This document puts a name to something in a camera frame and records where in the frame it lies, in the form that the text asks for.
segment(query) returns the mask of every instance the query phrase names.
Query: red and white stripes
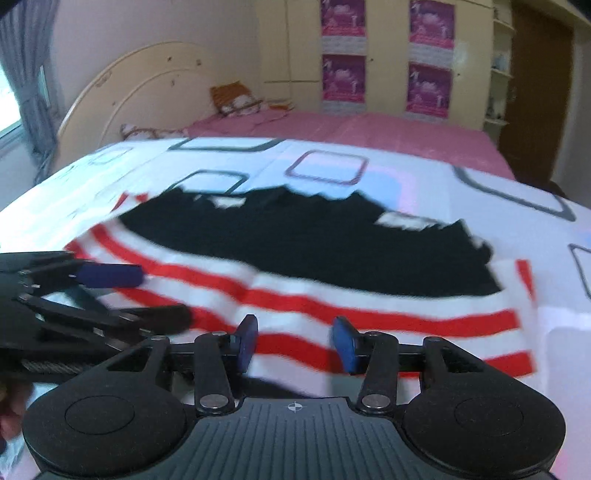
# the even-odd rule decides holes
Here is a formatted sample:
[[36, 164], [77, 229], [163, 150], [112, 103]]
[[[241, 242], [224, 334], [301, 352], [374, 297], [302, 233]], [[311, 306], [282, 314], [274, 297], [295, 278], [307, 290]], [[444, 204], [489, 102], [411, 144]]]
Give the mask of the red and white stripes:
[[[252, 313], [259, 339], [249, 373], [311, 395], [354, 395], [360, 380], [345, 375], [330, 345], [330, 325], [345, 315], [359, 330], [381, 330], [401, 343], [425, 336], [447, 338], [506, 373], [531, 383], [534, 367], [522, 321], [535, 318], [527, 262], [493, 265], [503, 290], [486, 297], [421, 299], [351, 290], [313, 280], [260, 272], [236, 261], [183, 254], [153, 244], [109, 220], [68, 249], [100, 262], [142, 265], [141, 288], [120, 289], [111, 306], [181, 302], [193, 311], [194, 328], [176, 341], [205, 331], [232, 330]], [[406, 375], [405, 400], [418, 393]]]

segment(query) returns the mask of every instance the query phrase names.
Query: window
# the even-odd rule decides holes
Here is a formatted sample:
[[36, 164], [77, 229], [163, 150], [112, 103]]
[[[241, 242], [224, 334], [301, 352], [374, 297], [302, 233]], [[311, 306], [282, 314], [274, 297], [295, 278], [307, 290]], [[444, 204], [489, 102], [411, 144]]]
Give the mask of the window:
[[0, 137], [17, 127], [20, 119], [17, 101], [0, 67]]

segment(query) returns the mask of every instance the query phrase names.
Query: pillow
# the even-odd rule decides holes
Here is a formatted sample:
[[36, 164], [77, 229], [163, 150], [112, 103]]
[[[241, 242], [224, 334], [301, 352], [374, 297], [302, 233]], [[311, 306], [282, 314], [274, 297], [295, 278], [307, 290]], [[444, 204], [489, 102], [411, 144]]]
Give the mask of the pillow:
[[163, 138], [184, 138], [185, 130], [166, 130], [164, 128], [140, 128], [136, 125], [121, 125], [121, 138], [123, 140], [161, 140]]
[[267, 109], [262, 100], [252, 96], [252, 92], [240, 82], [212, 87], [213, 104], [223, 116], [244, 116]]

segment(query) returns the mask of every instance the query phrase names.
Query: brown door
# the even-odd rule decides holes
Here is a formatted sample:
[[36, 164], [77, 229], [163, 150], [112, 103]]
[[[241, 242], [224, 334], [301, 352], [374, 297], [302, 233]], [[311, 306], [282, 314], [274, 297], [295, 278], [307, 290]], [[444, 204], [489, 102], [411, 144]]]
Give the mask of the brown door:
[[511, 74], [499, 151], [517, 180], [544, 187], [552, 175], [569, 98], [573, 32], [513, 2]]

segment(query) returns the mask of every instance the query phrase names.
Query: gray curtain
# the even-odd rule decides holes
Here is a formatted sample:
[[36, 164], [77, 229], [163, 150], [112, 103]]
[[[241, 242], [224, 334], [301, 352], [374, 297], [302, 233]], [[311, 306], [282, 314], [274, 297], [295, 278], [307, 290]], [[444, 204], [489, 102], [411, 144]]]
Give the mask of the gray curtain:
[[35, 183], [49, 172], [57, 147], [47, 102], [39, 88], [39, 72], [49, 55], [49, 43], [59, 0], [21, 0], [0, 20], [0, 64], [21, 111], [33, 160]]

